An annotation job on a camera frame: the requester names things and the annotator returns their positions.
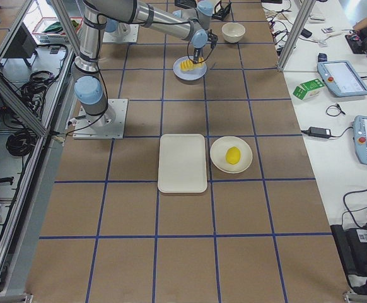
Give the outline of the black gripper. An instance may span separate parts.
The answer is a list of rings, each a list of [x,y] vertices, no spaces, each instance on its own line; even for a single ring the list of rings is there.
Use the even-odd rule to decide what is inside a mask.
[[[201,57],[202,55],[202,47],[197,48],[194,47],[194,51],[193,51],[193,58],[192,58],[192,63],[193,64],[202,64],[203,63],[203,58]]]

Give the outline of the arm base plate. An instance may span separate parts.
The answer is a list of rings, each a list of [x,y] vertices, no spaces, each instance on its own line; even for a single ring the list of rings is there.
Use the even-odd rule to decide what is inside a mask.
[[[119,23],[114,32],[105,32],[102,42],[104,44],[134,44],[139,33],[138,25]]]
[[[108,109],[97,122],[93,116],[86,115],[83,106],[79,109],[79,116],[75,123],[76,131],[72,136],[76,140],[107,140],[122,139],[124,137],[125,119],[128,99],[109,99]]]

